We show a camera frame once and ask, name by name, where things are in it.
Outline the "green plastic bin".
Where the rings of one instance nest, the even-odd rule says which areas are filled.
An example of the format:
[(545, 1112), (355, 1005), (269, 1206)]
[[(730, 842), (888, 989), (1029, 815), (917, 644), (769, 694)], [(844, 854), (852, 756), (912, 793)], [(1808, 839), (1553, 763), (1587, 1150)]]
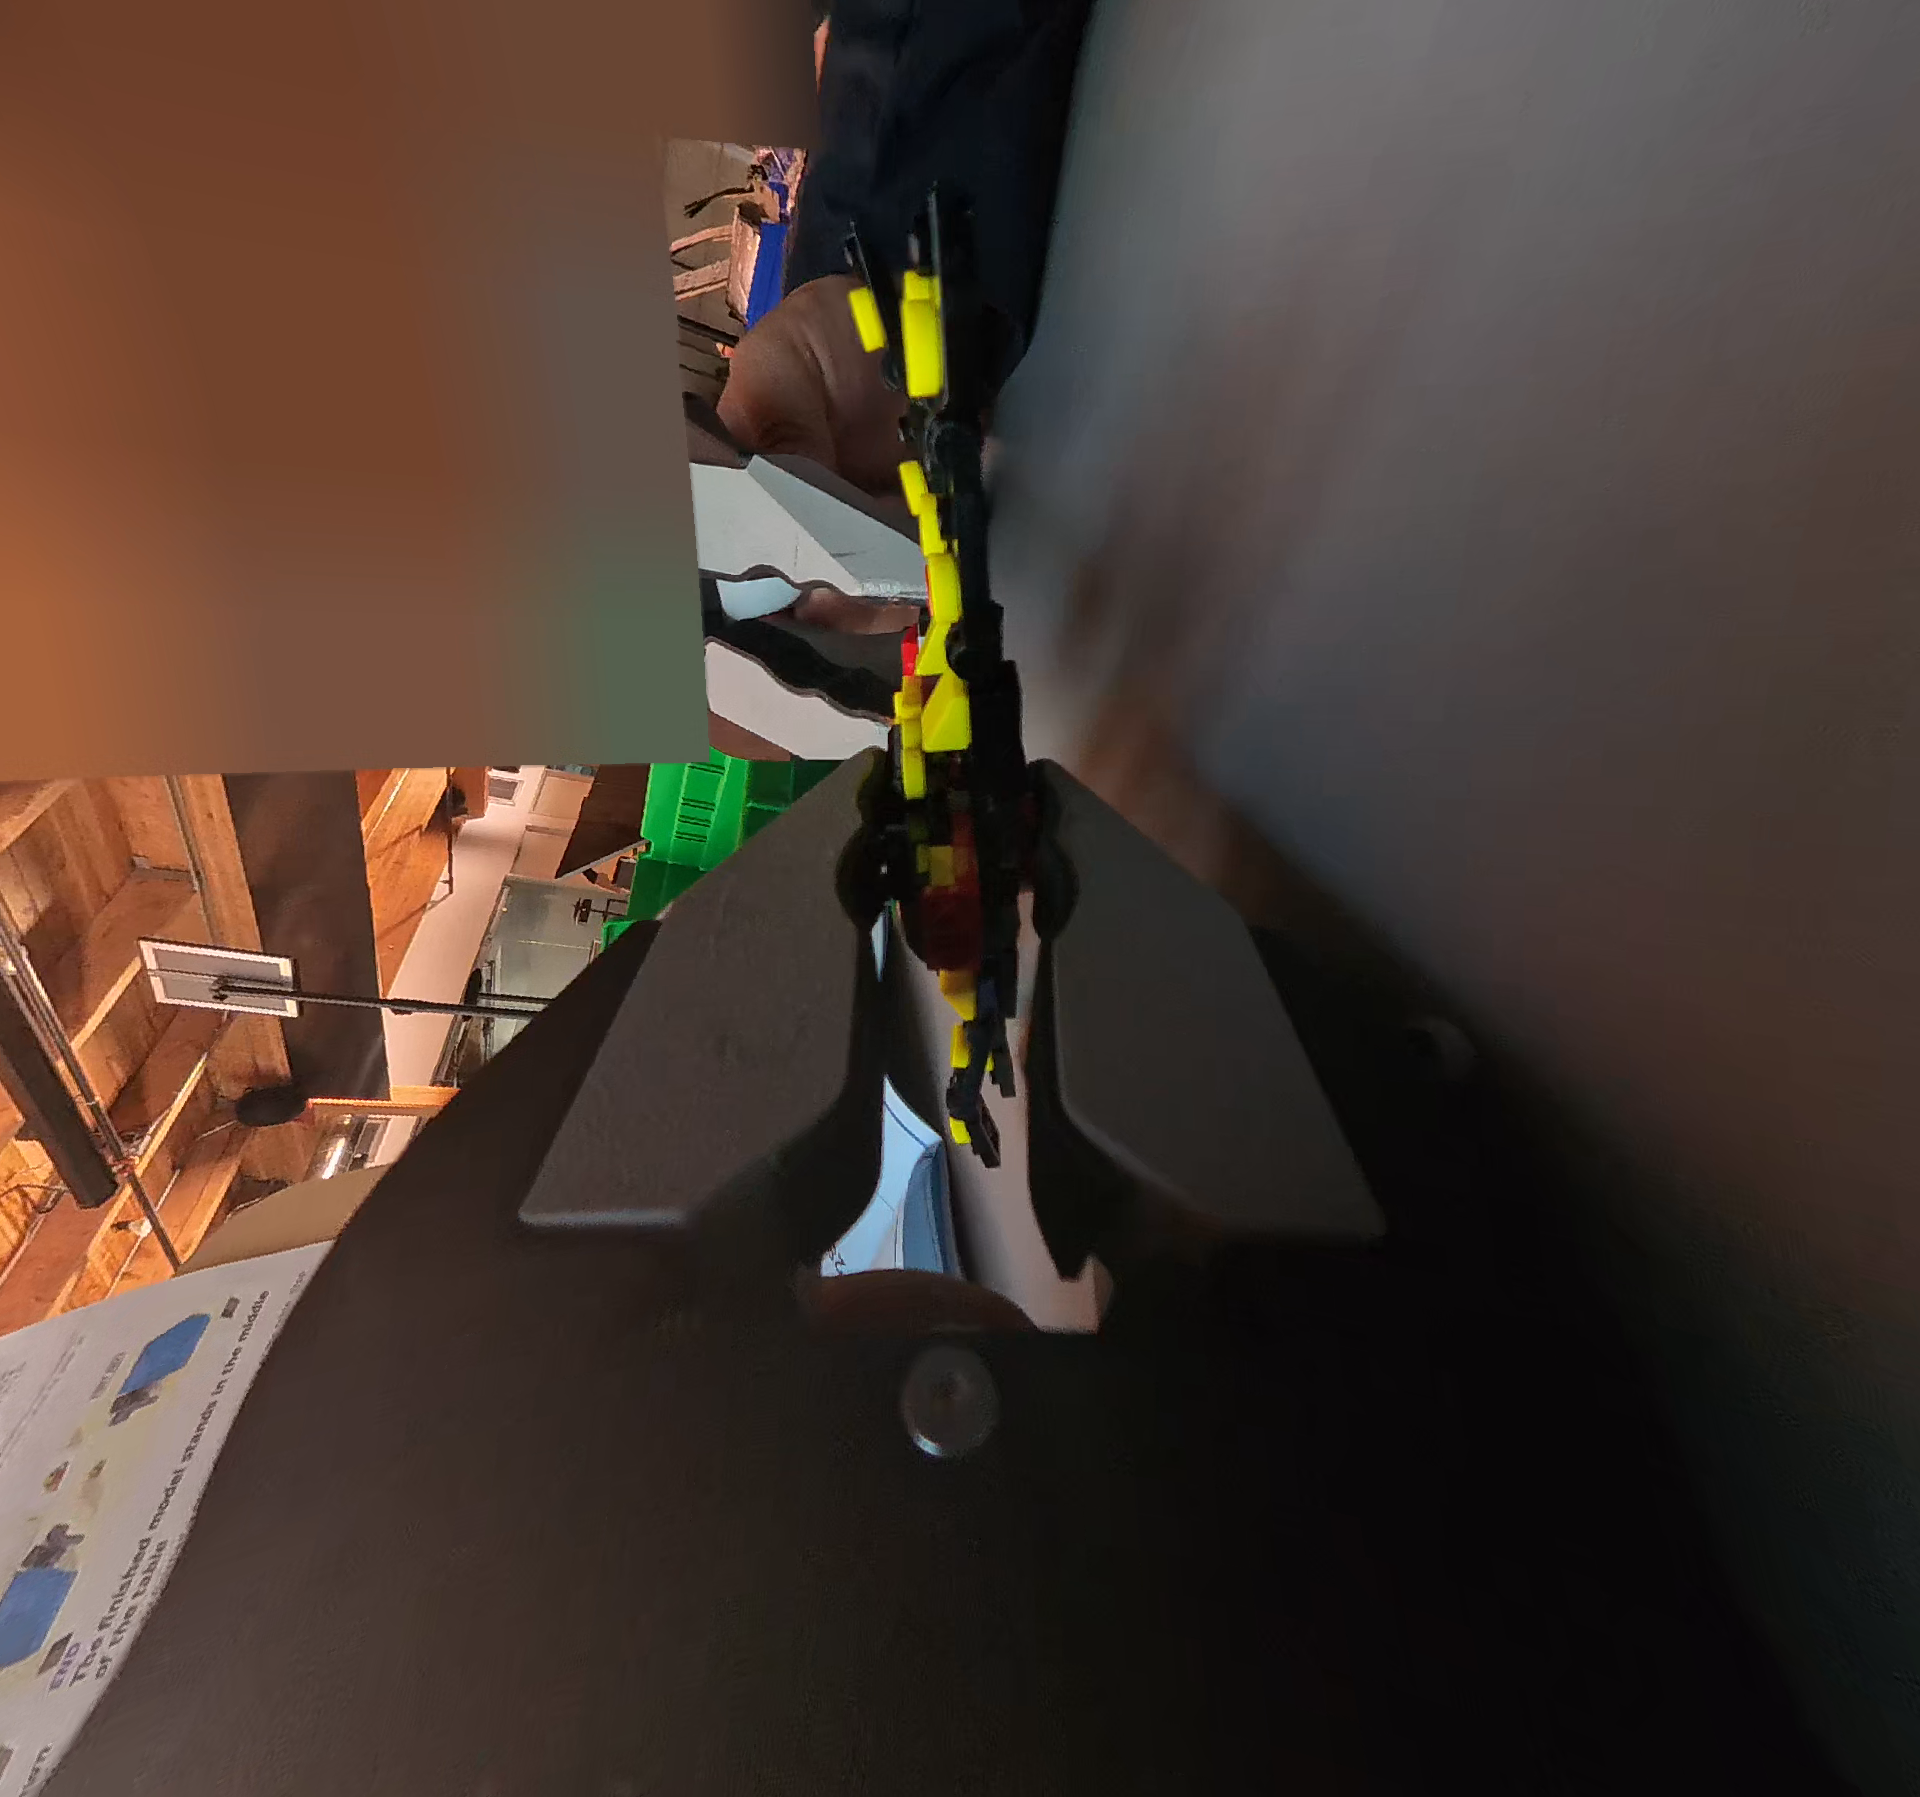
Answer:
[(659, 920), (693, 885), (731, 858), (823, 783), (835, 758), (740, 758), (712, 751), (707, 761), (652, 767), (641, 833), (626, 868), (624, 911), (602, 920), (599, 946), (613, 946), (645, 920)]

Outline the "black ceiling beam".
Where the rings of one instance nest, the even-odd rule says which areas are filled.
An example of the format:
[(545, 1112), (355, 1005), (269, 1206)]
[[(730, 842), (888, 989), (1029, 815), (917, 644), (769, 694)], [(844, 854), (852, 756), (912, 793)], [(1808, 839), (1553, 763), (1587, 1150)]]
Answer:
[(67, 1198), (81, 1210), (109, 1207), (120, 1183), (7, 978), (2, 981), (2, 1084), (22, 1117), (23, 1135), (41, 1147)]

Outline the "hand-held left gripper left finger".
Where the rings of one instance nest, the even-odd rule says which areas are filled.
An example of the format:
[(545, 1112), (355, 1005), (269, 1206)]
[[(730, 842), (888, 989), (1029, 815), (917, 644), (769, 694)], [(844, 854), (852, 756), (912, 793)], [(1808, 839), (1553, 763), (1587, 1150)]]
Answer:
[(534, 1232), (846, 1232), (878, 1192), (875, 918), (839, 867), (875, 755), (699, 880), (650, 946), (520, 1207)]

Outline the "white lego instruction booklet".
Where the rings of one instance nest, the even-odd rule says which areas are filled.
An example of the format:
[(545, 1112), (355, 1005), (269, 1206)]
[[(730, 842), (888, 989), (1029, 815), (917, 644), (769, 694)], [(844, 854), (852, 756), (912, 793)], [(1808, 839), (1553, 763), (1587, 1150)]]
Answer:
[(882, 1180), (878, 1206), (889, 1211), (878, 1238), (878, 1271), (967, 1280), (954, 1223), (947, 1144), (889, 1083), (882, 1092)]

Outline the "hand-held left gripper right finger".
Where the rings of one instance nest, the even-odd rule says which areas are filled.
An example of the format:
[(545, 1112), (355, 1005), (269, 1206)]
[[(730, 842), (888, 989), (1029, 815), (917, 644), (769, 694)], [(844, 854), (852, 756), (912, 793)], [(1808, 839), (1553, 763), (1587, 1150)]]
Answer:
[(1054, 763), (1039, 807), (1026, 1180), (1063, 1278), (1386, 1235), (1254, 934)]

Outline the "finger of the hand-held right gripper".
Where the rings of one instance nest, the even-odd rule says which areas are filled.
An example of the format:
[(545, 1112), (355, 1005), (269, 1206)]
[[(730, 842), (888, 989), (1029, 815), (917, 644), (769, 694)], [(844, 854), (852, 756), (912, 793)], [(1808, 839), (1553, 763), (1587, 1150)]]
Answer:
[(842, 761), (888, 745), (903, 633), (704, 615), (703, 635), (709, 713), (727, 726), (722, 751)]
[(805, 592), (859, 603), (925, 600), (917, 539), (773, 459), (693, 464), (697, 559), (727, 619), (787, 611)]

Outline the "white ceiling light panel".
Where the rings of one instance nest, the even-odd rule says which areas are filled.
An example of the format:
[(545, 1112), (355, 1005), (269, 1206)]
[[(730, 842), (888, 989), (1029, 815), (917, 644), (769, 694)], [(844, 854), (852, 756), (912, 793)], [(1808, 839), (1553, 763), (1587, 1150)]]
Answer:
[(229, 946), (138, 940), (138, 963), (157, 1003), (180, 1010), (297, 1020), (297, 971), (285, 956)]

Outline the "printed instruction sheet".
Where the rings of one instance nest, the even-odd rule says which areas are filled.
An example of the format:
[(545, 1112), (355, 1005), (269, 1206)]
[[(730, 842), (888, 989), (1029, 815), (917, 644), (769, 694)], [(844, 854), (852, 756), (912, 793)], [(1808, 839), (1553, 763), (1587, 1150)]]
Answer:
[(180, 1561), (332, 1242), (187, 1271), (2, 1341), (2, 1791), (44, 1794)]

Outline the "person's right hand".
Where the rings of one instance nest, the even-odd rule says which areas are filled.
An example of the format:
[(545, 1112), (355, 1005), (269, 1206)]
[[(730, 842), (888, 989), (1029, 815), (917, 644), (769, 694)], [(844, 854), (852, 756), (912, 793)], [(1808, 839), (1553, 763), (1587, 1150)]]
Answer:
[(718, 417), (746, 453), (803, 459), (900, 501), (904, 397), (859, 339), (852, 291), (846, 275), (806, 283), (749, 328)]

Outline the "black yellow red lego model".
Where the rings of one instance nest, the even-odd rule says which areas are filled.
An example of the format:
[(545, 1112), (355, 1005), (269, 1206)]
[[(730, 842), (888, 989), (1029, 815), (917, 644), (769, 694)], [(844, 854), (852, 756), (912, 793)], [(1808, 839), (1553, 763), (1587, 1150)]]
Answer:
[(987, 419), (1000, 332), (982, 287), (972, 209), (934, 188), (889, 266), (846, 238), (852, 323), (903, 397), (900, 489), (922, 553), (921, 619), (900, 649), (885, 758), (861, 787), (844, 890), (884, 900), (952, 1014), (947, 1142), (1001, 1160), (992, 1100), (1018, 1094), (1020, 900), (1039, 810), (989, 552)]

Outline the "person's right forearm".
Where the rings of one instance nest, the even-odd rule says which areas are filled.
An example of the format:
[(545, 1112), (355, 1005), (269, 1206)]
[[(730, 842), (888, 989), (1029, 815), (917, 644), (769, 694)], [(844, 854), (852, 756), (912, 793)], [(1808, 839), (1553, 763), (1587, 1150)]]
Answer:
[(821, 143), (801, 189), (787, 289), (846, 275), (851, 231), (895, 256), (934, 189), (964, 200), (1001, 386), (1039, 314), (1092, 8), (1093, 0), (830, 0)]

